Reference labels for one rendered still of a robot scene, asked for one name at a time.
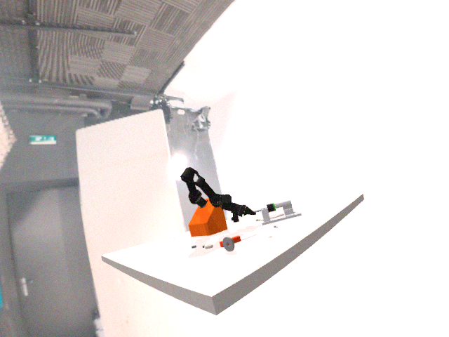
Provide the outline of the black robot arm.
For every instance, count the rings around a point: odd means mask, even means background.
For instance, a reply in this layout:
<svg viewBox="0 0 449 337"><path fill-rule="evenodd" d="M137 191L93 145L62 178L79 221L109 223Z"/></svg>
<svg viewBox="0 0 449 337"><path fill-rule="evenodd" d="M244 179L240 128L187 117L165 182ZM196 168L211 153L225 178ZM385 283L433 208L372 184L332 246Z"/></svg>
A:
<svg viewBox="0 0 449 337"><path fill-rule="evenodd" d="M194 174L197 175L198 180L194 182ZM195 185L199 187L209 198L209 202L215 208L220 207L221 209L225 209L230 211L232 206L232 197L229 194L216 194L211 187L207 184L205 179L199 175L199 173L191 167L186 167L185 171L180 176L182 181L186 182L187 189L189 190L189 199L193 204L199 205L199 209L205 207L208 200L205 200L201 197L201 192L196 189ZM234 223L239 223L239 215L238 212L233 213L232 220Z"/></svg>

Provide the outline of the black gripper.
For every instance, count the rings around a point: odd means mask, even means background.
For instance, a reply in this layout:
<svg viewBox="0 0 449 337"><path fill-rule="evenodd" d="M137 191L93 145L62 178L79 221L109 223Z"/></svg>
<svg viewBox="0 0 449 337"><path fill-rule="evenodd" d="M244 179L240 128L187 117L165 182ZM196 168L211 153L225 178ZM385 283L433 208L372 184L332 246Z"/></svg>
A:
<svg viewBox="0 0 449 337"><path fill-rule="evenodd" d="M232 206L230 208L231 212L238 212L238 215L243 217L243 215L256 215L256 213L248 206L246 205L239 205L236 203L232 203Z"/></svg>

